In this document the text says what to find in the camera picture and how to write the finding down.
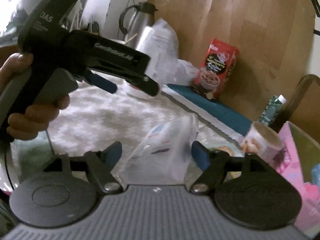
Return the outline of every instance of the screw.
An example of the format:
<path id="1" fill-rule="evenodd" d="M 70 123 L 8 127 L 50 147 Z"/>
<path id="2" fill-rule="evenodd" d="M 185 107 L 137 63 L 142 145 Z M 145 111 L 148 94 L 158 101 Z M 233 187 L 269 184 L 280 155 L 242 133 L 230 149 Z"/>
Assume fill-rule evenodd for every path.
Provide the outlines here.
<path id="1" fill-rule="evenodd" d="M 115 182 L 106 183 L 104 185 L 104 189 L 107 191 L 107 193 L 113 193 L 120 189 L 120 185 Z"/>
<path id="2" fill-rule="evenodd" d="M 204 194 L 208 191 L 209 187 L 206 184 L 200 183 L 192 186 L 192 191 L 196 194 Z"/>

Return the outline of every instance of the gray rubber base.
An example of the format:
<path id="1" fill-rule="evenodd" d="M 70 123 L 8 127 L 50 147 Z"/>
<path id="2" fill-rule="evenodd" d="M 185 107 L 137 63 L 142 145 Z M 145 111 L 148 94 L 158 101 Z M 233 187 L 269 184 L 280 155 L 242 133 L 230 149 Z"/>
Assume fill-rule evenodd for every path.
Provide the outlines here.
<path id="1" fill-rule="evenodd" d="M 57 229 L 18 225 L 4 240 L 307 240 L 294 226 L 254 231 L 221 215 L 184 186 L 129 186 L 105 196 L 84 220 Z"/>

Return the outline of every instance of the cardboard wall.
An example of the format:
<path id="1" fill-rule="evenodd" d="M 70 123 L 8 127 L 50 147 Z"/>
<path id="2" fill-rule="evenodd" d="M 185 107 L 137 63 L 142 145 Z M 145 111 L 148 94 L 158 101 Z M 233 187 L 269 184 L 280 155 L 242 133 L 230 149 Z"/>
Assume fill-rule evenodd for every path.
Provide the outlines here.
<path id="1" fill-rule="evenodd" d="M 299 91 L 300 102 L 289 120 L 320 143 L 320 80 L 316 80 L 304 91 Z"/>
<path id="2" fill-rule="evenodd" d="M 310 0 L 149 0 L 176 31 L 180 58 L 200 67 L 212 38 L 236 46 L 237 65 L 220 100 L 250 120 L 272 95 L 289 99 L 312 46 Z"/>

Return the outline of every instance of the clear plastic bag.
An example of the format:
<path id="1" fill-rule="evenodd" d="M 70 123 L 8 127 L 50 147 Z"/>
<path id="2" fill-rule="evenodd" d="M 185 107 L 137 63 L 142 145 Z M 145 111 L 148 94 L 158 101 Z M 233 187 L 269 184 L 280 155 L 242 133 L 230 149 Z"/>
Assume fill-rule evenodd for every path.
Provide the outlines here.
<path id="1" fill-rule="evenodd" d="M 167 84 L 190 86 L 197 77 L 199 69 L 190 62 L 178 59 L 176 72 L 168 75 Z"/>
<path id="2" fill-rule="evenodd" d="M 195 114 L 154 127 L 120 168 L 120 180 L 124 184 L 183 184 L 197 134 Z"/>
<path id="3" fill-rule="evenodd" d="M 163 19 L 159 19 L 150 27 L 146 26 L 137 44 L 136 50 L 150 56 L 151 60 L 145 74 L 159 84 L 159 92 L 168 82 L 168 76 L 176 72 L 178 63 L 178 38 L 175 31 Z M 152 98 L 137 91 L 130 85 L 127 93 L 138 98 Z"/>

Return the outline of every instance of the black tape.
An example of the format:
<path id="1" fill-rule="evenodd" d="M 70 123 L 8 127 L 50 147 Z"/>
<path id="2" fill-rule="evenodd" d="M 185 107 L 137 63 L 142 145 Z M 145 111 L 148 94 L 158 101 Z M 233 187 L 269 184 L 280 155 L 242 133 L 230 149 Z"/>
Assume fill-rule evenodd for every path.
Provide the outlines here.
<path id="1" fill-rule="evenodd" d="M 318 0 L 311 0 L 313 7 L 315 8 L 317 17 L 320 18 L 320 5 Z"/>

